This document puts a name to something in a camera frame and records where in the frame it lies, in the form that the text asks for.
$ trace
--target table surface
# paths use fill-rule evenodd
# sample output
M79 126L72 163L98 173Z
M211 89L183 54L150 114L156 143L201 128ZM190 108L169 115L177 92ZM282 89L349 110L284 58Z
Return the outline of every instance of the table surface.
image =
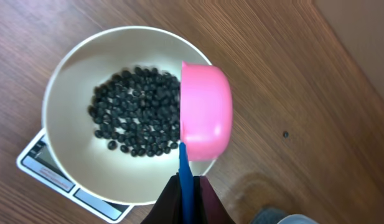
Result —
M185 37L227 75L232 141L208 179L237 223L264 205L320 223L384 223L384 102L310 1L270 0L0 0L0 223L104 222L15 159L41 128L45 86L62 57L128 25Z

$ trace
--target kitchen scale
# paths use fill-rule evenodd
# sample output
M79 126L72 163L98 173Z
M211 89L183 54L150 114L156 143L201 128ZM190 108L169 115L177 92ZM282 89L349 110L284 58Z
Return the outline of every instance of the kitchen scale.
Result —
M108 223L120 222L134 206L106 202L86 193L68 180L52 159L44 137L43 128L17 157L16 164L20 170Z

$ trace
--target wooden table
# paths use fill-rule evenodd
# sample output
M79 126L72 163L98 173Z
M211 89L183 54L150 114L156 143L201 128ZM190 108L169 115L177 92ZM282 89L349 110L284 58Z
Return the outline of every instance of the wooden table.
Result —
M384 102L309 1L269 0L0 0L0 223L103 223L15 159L41 128L60 59L90 35L128 25L179 34L226 73L232 141L208 178L237 223L263 205L320 223L384 223Z

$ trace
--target white bowl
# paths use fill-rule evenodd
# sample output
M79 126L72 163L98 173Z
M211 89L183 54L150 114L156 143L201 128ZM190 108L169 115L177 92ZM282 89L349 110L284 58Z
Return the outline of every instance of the white bowl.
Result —
M59 63L45 91L42 122L49 150L62 172L83 190L103 200L132 205L154 203L179 168L179 151L160 157L131 157L107 149L97 139L87 113L95 86L122 68L157 67L180 79L181 60L210 65L206 56L168 31L141 26L95 34ZM204 175L215 161L190 162Z

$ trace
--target black bean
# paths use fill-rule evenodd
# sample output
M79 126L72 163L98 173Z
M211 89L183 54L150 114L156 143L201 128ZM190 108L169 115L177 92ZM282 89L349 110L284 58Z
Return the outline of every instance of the black bean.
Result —
M166 133L164 133L164 135L161 136L161 141L163 141L163 142L168 142L169 139L170 139L170 137Z
M162 149L158 149L158 150L156 151L156 155L157 155L157 156L161 156L161 155L162 155Z
M139 102L139 106L140 107L145 107L146 106L146 101L145 100L141 100L140 102Z
M139 105L138 105L139 102L137 102L137 100L138 100L138 99L136 99L136 102L133 102L132 105L131 105L133 111L136 111L136 110L139 108Z
M174 105L170 105L169 110L170 110L171 113L176 113L177 112L177 108Z
M118 134L118 132L116 132L116 131L113 131L113 132L111 133L111 138L112 138L113 140L116 140L116 139L118 139L118 137L119 137L119 134Z
M95 109L93 106L90 106L90 107L88 108L88 113L90 114L90 116L91 116L92 118L96 118L96 116L98 116L98 115L97 115L97 112L96 112L96 109Z
M134 68L134 72L135 72L135 74L137 74L137 75L144 75L142 69L141 69L140 67L138 67L138 66L136 66L136 67Z
M136 124L135 122L131 122L131 123L129 124L129 128L130 128L130 130L136 130L136 126L137 126L137 124Z
M152 68L152 74L158 74L159 70L157 68Z
M179 115L178 114L172 114L171 115L171 121L173 121L173 122L179 121Z
M140 145L136 144L136 143L133 144L132 147L133 147L134 149L138 150L138 151L139 151L140 149L142 149L142 147L141 147Z
M152 106L155 107L155 108L157 108L157 107L160 106L160 102L159 102L158 100L152 100L152 101L151 101L151 104L152 104Z
M132 131L125 131L124 132L125 138L133 138L135 137L135 133Z
M140 83L135 84L135 90L138 91L139 95L140 95L140 93L142 91L142 85Z
M161 130L161 125L160 124L155 124L153 126L153 128L154 128L155 131L160 131Z
M138 96L141 95L141 92L138 91L138 90L134 90L134 91L132 92L132 94L133 94L134 96L138 97Z
M175 130L179 130L179 128L180 128L180 125L179 125L179 122L178 122L178 121L176 121L175 123L173 123L173 126L174 126L174 129L175 129Z
M155 138L155 137L153 137L153 136L149 136L149 137L148 137L148 143L152 144L152 143L154 143L155 141L156 141L156 138Z
M138 156L143 156L145 153L146 153L146 150L144 150L144 149L140 149L140 150L138 151Z
M150 134L151 134L151 136L154 136L154 137L159 137L161 135L160 132L158 132L158 131L152 131L152 132L150 132Z
M119 149L120 149L121 152L123 152L123 153L127 153L127 152L129 152L129 148L128 148L127 146L124 146L124 145L122 145Z
M118 106L120 104L119 98L114 98L112 104L113 106Z
M124 140L124 144L125 144L126 146L132 146L132 144L131 144L131 142L129 141L129 139L125 139L125 140Z
M113 91L109 91L109 92L107 93L107 97L108 97L108 98L114 98L114 97L116 97L116 93L114 93Z
M142 90L143 90L143 91L149 91L149 90L150 90L150 86L149 86L149 85L144 85L144 86L142 87Z
M138 143L139 143L140 145L145 145L145 144L146 144L146 139L144 139L144 138L139 138L139 139L138 139Z
M121 81L121 76L120 75L118 75L117 73L116 74L114 74L112 77L111 77L111 79L115 82L115 83L117 83L117 82L119 82L119 81Z
M131 77L131 72L127 71L127 70L124 70L123 72L121 72L121 76L125 79L128 79Z
M160 143L162 143L162 140L161 140L160 137L157 137L157 138L156 138L156 144L157 144L157 145L160 145Z
M102 124L99 124L99 128L105 132L105 131L109 131L109 127L106 123L102 123Z
M173 130L170 133L170 138L171 138L171 141L173 141L173 139L180 139L180 133L178 131Z
M173 141L173 142L176 142L176 141L179 140L179 138L177 138L177 137L171 137L170 140Z
M164 151L165 154L169 154L171 152L171 148L167 146L167 147L164 148L163 151Z
M150 72L149 69L145 68L145 69L143 70L143 72L144 72L144 76L145 76L145 77L149 77L149 76L151 76L151 72Z
M130 80L129 81L129 87L130 88L135 88L135 81L134 80Z
M164 82L164 79L163 79L162 75L158 75L158 76L156 77L156 83L161 84L161 83L163 83L163 82Z
M167 99L167 98L165 98L165 99L163 99L162 101L161 101L161 105L169 105L169 100Z
M153 86L150 86L150 89L155 89L156 87L153 85ZM146 99L151 101L153 99L153 95L150 94L150 93L147 93L146 94Z
M118 94L118 97L121 98L121 99L127 99L127 96L129 94L127 92L121 92Z
M146 151L150 151L150 150L152 150L152 146L148 144L145 146L145 149L146 149Z
M134 97L131 94L126 94L125 95L125 100L131 101Z
M142 111L142 117L148 119L149 118L149 110L145 109Z
M142 110L140 108L138 108L136 111L135 111L135 114L138 118L140 118L142 116Z
M129 117L130 118L137 118L136 113L134 111L129 112Z
M133 150L131 151L131 156L136 157L137 155L138 155L138 150L133 149Z
M105 113L102 118L103 118L104 122L110 122L111 121L111 116L108 113Z
M171 91L169 91L169 90L166 90L164 93L165 93L165 96L168 97L168 98L172 98L173 97Z
M113 118L112 120L111 120L111 124L113 125L113 127L115 127L115 128L119 128L119 126L120 126L120 121L119 121L119 119L118 118Z
M139 120L139 122L140 122L141 124L143 124L143 125L146 125L146 122L149 121L148 119L143 118L143 117L139 117L138 120Z
M163 116L162 114L157 114L157 119L158 119L158 120L162 121L162 120L164 120L165 118L166 118L166 117Z
M128 130L128 124L127 123L121 123L121 128L124 129L125 131Z
M164 149L166 146L168 146L168 142L162 142L159 145L159 148Z
M107 84L107 89L108 90L114 90L116 88L116 83L114 81L110 81L108 84Z
M119 82L119 84L120 85L122 85L124 88L127 88L128 87L128 80L121 80L120 82Z
M97 115L98 116L103 116L106 113L106 110L103 108L98 108Z
M136 131L141 132L143 130L143 124L139 123L136 125Z
M105 139L111 139L111 134L110 134L109 132L104 132L104 133L103 133L103 137L104 137Z
M126 109L128 107L128 102L123 100L121 103L120 103L120 106L122 107L122 109Z
M144 124L143 125L143 131L145 131L145 132L151 131L150 125Z
M107 144L107 148L110 149L110 150L114 150L117 148L117 142L116 141L110 141L108 144Z
M100 86L100 91L101 91L102 94L106 94L106 93L108 92L107 85L102 84L102 85Z
M152 151L156 152L157 150L159 150L159 146L156 144L152 145Z
M128 117L129 115L128 115L128 112L127 111L124 111L124 112L122 112L120 115L119 115L119 117L120 118L126 118L126 117Z
M170 128L171 128L171 126L169 124L163 124L161 127L161 129L164 131L168 131Z
M156 153L154 153L154 151L152 150L148 150L148 152L146 153L149 157L153 157Z
M103 137L103 132L101 130L96 130L95 131L95 137L102 138Z
M153 78L152 77L146 77L145 82L147 85L149 85L149 90L150 90L150 84L153 82Z
M124 140L125 140L125 135L124 134L120 134L120 136L118 136L117 141L122 143L122 142L124 142Z
M114 93L115 93L116 95L119 95L122 91L123 91L122 86L119 86L119 85L116 85L116 86L115 86Z
M119 117L119 114L117 113L117 111L111 111L110 115L112 118L118 118Z
M101 101L101 102L98 103L98 107L106 109L107 108L107 103Z
M93 122L95 122L95 124L101 124L101 123L103 123L103 119L100 118L100 117L97 117L97 118L95 118L95 119L93 120Z
M150 108L151 106L152 106L152 104L151 104L149 101L147 101L145 107L146 107L146 108Z
M132 146L134 146L136 144L135 138L130 138L129 142L131 143Z
M177 148L178 148L178 143L173 142L173 143L171 143L171 144L169 145L169 147L170 147L171 149L177 149Z

